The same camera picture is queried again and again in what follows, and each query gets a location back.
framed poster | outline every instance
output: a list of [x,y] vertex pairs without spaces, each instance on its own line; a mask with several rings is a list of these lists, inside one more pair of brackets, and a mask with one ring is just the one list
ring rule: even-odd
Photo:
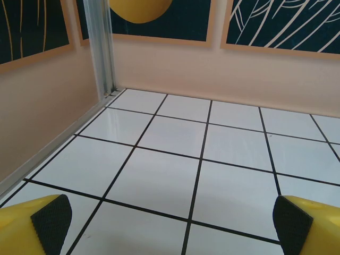
[[72,49],[66,0],[1,0],[0,73]]
[[221,48],[340,60],[340,1],[228,0]]
[[[82,45],[89,44],[83,0],[74,0]],[[173,0],[159,18],[131,23],[111,9],[114,39],[210,47],[215,19],[216,0]]]

black rubber pad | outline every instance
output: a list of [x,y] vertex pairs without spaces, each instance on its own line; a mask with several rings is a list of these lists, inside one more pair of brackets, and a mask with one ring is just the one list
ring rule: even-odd
[[66,195],[60,195],[31,216],[46,255],[60,255],[72,219],[72,209]]
[[313,218],[284,196],[279,196],[275,201],[273,220],[284,254],[299,255]]

yellow object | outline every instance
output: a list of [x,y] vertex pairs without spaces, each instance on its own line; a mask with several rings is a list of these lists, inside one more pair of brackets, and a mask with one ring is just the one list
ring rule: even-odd
[[306,224],[299,226],[299,222],[309,219],[309,223],[311,223],[309,230],[307,229],[305,232],[307,236],[299,255],[340,254],[340,208],[294,196],[284,196],[284,198],[297,208],[295,215],[296,224],[293,226],[296,231],[295,240],[301,237],[299,236],[299,231],[303,226],[306,226]]
[[147,23],[162,16],[172,0],[110,0],[111,9],[132,23]]
[[65,219],[66,226],[68,224],[67,233],[70,216],[72,217],[72,211],[65,195],[50,195],[0,209],[0,254],[45,255],[50,247],[46,249],[44,242],[50,245],[51,240],[52,248],[57,247],[54,251],[60,252],[66,237]]

beige wall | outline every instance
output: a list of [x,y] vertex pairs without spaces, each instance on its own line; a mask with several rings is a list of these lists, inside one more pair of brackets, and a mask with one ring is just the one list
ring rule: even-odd
[[0,75],[0,181],[98,102],[89,47]]
[[339,61],[220,49],[226,4],[211,49],[114,40],[119,85],[340,117]]

